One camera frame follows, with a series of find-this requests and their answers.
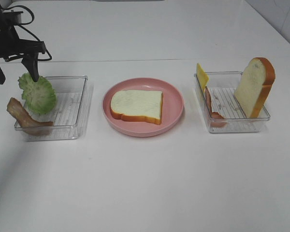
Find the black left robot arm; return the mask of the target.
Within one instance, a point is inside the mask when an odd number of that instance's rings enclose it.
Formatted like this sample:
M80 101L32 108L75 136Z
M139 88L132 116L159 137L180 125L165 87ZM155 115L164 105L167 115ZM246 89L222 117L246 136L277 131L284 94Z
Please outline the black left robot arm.
M29 22L23 23L21 21L23 11L14 11L13 7L3 8L0 4L0 58L6 62L21 59L21 63L29 72L32 80L37 82L39 79L38 61L40 61L38 56L40 53L49 54L49 52L45 43L24 27L34 21L33 12L23 5L18 5L18 8L22 8L30 14L31 20ZM19 38L15 30L16 26L25 30L35 39ZM5 75L0 68L0 85L4 84L5 80Z

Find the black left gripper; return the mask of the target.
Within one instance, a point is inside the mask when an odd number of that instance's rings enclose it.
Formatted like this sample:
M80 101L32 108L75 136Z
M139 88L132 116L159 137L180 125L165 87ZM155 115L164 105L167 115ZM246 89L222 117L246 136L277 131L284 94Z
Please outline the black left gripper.
M45 43L35 34L25 28L25 24L16 24L16 26L25 30L35 40L25 40L19 38L14 25L5 29L0 29L0 58L4 60L15 60L22 58L21 63L28 70L33 82L39 80L38 72L38 54L45 54ZM5 75L0 68L0 85L5 82Z

